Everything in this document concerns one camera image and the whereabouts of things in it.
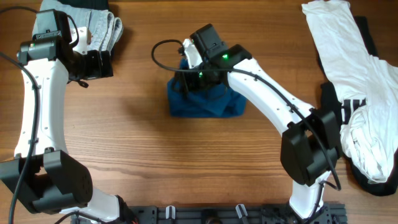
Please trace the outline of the blue t-shirt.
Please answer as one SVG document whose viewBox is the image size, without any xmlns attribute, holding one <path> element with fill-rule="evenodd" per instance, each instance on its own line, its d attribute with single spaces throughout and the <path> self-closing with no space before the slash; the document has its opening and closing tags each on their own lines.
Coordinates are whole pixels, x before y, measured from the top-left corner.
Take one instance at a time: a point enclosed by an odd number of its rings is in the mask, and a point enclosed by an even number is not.
<svg viewBox="0 0 398 224">
<path fill-rule="evenodd" d="M 232 118 L 241 116 L 247 99 L 236 91 L 220 84 L 209 90 L 184 93 L 179 74 L 167 83 L 170 115 L 180 118 Z"/>
</svg>

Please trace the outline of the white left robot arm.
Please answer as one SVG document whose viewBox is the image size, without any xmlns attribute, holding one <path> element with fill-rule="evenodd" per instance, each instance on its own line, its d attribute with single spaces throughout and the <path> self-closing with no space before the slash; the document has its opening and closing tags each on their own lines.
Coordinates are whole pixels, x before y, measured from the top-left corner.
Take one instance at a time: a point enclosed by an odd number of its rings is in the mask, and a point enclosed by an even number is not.
<svg viewBox="0 0 398 224">
<path fill-rule="evenodd" d="M 121 197 L 93 185 L 87 167 L 68 154 L 63 128 L 65 89 L 83 81 L 99 64 L 95 52 L 14 60 L 24 79 L 24 108 L 19 142 L 11 161 L 1 163 L 1 181 L 13 193 L 9 223 L 16 203 L 30 213 L 76 215 L 92 223 L 126 223 Z"/>
</svg>

